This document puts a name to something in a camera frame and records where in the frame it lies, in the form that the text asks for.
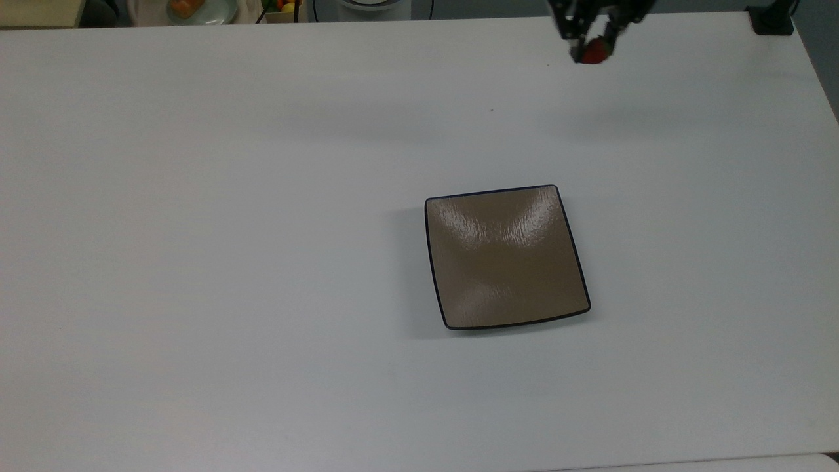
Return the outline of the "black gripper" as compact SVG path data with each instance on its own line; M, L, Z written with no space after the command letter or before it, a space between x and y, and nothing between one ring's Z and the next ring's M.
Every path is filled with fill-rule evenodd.
M608 16L604 30L606 57L616 48L617 40L629 24L640 23L657 1L548 1L549 11L563 40L569 44L569 54L575 63L582 63L587 44L589 23L600 13Z

